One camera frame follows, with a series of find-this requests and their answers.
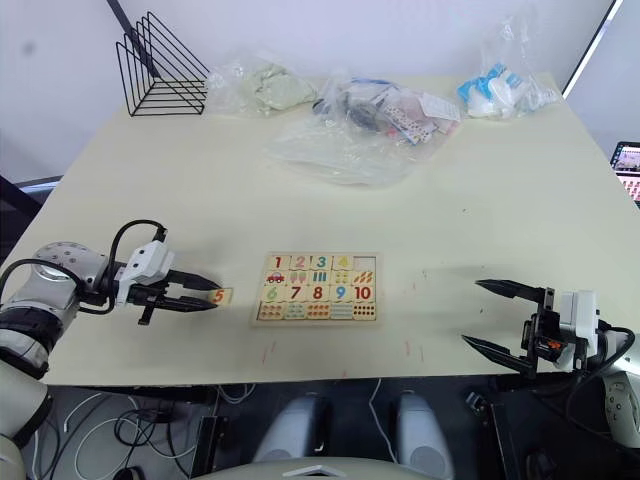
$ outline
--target clear plastic bag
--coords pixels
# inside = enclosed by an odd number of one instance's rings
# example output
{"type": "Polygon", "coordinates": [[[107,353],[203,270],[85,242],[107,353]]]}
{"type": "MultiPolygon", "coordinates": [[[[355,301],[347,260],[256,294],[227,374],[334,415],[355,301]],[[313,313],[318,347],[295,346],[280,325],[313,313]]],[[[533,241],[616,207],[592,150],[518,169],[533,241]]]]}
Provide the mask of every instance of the clear plastic bag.
{"type": "Polygon", "coordinates": [[[316,88],[268,54],[242,54],[215,67],[208,79],[205,113],[269,116],[312,102],[316,88]]]}
{"type": "Polygon", "coordinates": [[[558,94],[538,82],[530,66],[532,6],[506,18],[482,45],[481,75],[458,87],[471,117],[509,119],[556,102],[558,94]]]}
{"type": "Polygon", "coordinates": [[[385,80],[331,78],[311,119],[267,148],[298,170],[338,184],[387,185],[407,176],[460,122],[455,104],[385,80]]]}

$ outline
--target floor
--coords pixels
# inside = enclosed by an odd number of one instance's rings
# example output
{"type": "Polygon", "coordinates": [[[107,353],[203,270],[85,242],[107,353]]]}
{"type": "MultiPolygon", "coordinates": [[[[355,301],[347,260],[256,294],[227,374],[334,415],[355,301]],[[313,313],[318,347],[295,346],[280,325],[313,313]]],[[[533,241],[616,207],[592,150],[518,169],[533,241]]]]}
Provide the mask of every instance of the floor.
{"type": "MultiPolygon", "coordinates": [[[[28,219],[6,205],[0,209],[0,232],[2,232],[2,260],[28,226],[28,219]]],[[[471,390],[487,389],[493,381],[487,376],[393,378],[382,382],[375,407],[383,428],[390,425],[390,406],[405,390],[412,390],[423,396],[434,409],[444,432],[455,464],[456,478],[496,479],[498,450],[493,442],[492,432],[483,427],[465,404],[471,390]]],[[[251,461],[255,450],[279,411],[292,399],[308,392],[316,392],[332,405],[328,454],[334,456],[354,456],[389,460],[385,444],[377,431],[368,409],[368,399],[375,387],[375,379],[339,380],[322,382],[296,382],[261,384],[253,395],[240,405],[219,402],[218,415],[229,418],[227,434],[217,451],[218,468],[229,468],[251,461]]],[[[602,413],[602,386],[592,382],[590,391],[581,394],[576,402],[575,415],[584,422],[603,432],[607,432],[602,413]]],[[[62,432],[64,417],[83,399],[96,393],[72,387],[51,387],[54,395],[52,424],[61,431],[62,442],[69,440],[60,457],[55,479],[77,478],[74,472],[74,457],[82,437],[92,428],[131,407],[123,395],[111,395],[70,437],[62,432]]],[[[557,464],[558,479],[627,479],[640,478],[640,470],[622,468],[621,456],[608,442],[568,425],[546,406],[542,405],[528,391],[504,393],[502,401],[507,407],[507,419],[513,435],[513,444],[520,459],[529,453],[545,449],[557,464]]],[[[88,412],[100,399],[94,399],[75,415],[70,428],[88,412]]],[[[138,397],[141,405],[155,406],[157,398],[138,397]]],[[[210,414],[211,404],[179,402],[180,412],[174,426],[175,445],[178,452],[194,444],[198,422],[210,414]]],[[[53,429],[46,424],[40,429],[42,465],[39,471],[47,469],[55,447],[53,429]]],[[[160,450],[167,452],[166,440],[162,432],[153,437],[160,450]]],[[[34,440],[24,450],[27,471],[31,475],[34,440]]],[[[119,444],[109,424],[98,428],[90,436],[78,454],[78,467],[87,480],[111,478],[106,475],[121,460],[127,448],[119,444]]],[[[184,467],[190,469],[191,455],[181,459],[184,467]]],[[[172,460],[156,455],[149,447],[136,449],[132,456],[133,465],[141,466],[147,479],[181,478],[172,460]]]]}

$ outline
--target number puzzle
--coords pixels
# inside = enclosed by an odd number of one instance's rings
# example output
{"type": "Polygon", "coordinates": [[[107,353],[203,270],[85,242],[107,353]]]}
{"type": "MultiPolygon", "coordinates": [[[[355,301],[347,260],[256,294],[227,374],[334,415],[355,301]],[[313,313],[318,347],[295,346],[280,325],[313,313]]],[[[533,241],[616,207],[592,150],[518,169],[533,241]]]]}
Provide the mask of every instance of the number puzzle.
{"type": "Polygon", "coordinates": [[[253,325],[365,325],[379,320],[375,254],[273,253],[262,272],[253,325]]]}

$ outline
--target white wall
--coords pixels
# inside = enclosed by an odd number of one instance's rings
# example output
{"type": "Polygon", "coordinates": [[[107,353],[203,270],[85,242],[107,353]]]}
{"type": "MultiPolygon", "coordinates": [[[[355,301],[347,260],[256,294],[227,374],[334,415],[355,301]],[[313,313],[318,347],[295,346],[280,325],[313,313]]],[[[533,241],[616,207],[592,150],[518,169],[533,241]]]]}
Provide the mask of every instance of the white wall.
{"type": "Polygon", "coordinates": [[[567,98],[607,157],[640,142],[640,1],[625,0],[567,98]]]}
{"type": "MultiPolygon", "coordinates": [[[[525,0],[121,0],[147,9],[205,64],[260,47],[303,73],[472,74],[482,36],[525,0]]],[[[534,0],[536,66],[567,81],[609,0],[534,0]]],[[[123,104],[105,0],[0,2],[0,173],[17,182],[61,175],[123,104]]]]}

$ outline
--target table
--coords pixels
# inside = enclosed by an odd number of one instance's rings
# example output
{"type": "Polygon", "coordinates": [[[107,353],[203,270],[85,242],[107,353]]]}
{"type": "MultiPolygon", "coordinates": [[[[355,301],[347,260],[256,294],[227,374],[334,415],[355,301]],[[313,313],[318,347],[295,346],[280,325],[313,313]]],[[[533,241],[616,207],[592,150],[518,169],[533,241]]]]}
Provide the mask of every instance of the table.
{"type": "MultiPolygon", "coordinates": [[[[448,94],[458,79],[396,80],[448,94]]],[[[264,146],[304,115],[308,106],[252,120],[132,119],[122,110],[97,133],[8,262],[57,240],[106,253],[122,224],[153,218],[169,228],[174,268],[233,287],[234,299],[207,312],[156,311],[148,327],[137,325],[139,307],[80,314],[54,349],[46,382],[507,372],[460,334],[520,352],[522,322],[535,306],[473,284],[482,278],[594,289],[605,320],[640,330],[640,216],[566,103],[511,123],[468,120],[387,188],[329,185],[269,161],[264,146]],[[269,251],[379,252],[382,325],[250,327],[269,251]]],[[[144,227],[128,234],[119,258],[151,235],[144,227]]],[[[7,294],[25,278],[16,272],[7,294]]]]}

